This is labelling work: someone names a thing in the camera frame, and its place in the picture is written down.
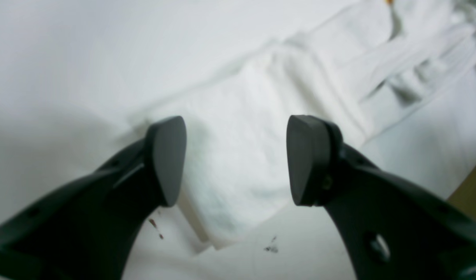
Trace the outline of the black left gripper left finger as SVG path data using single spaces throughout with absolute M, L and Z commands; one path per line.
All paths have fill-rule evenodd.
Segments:
M 120 280 L 148 216 L 179 197 L 181 116 L 149 126 L 97 170 L 0 225 L 0 275 L 13 280 Z

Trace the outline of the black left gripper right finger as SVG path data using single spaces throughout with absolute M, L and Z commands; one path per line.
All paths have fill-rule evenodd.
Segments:
M 344 143 L 338 126 L 292 115 L 290 190 L 323 207 L 359 280 L 476 280 L 476 221 Z

